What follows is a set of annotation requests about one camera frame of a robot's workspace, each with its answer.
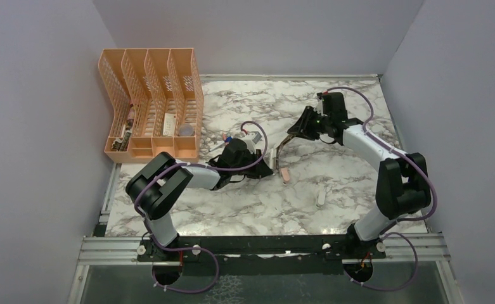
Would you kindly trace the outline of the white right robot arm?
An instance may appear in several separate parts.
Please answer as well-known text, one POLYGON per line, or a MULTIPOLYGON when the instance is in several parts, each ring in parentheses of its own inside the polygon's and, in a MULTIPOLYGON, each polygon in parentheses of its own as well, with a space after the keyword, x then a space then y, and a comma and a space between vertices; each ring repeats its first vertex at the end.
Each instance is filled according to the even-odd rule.
POLYGON ((398 220, 431 204, 426 159, 391 148, 368 132, 363 121, 349 117, 342 93, 321 92, 317 97, 317 107, 306 106, 287 134, 310 141, 327 135, 332 144, 353 150, 378 173, 375 207, 349 226, 341 245, 349 256, 359 258, 398 220))

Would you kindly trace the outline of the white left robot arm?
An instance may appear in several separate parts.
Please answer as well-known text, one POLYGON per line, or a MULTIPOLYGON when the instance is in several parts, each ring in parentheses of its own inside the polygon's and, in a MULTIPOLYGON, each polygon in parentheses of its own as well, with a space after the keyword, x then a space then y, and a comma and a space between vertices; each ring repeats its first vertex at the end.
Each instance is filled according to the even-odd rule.
POLYGON ((154 238, 153 250, 159 258, 170 260, 177 254, 179 234, 170 210, 185 189, 216 191, 233 183, 234 176, 262 179, 272 175, 263 160, 265 152, 256 147, 262 137, 252 131, 232 138, 207 163, 182 162, 168 152, 159 153, 127 183, 125 192, 154 238))

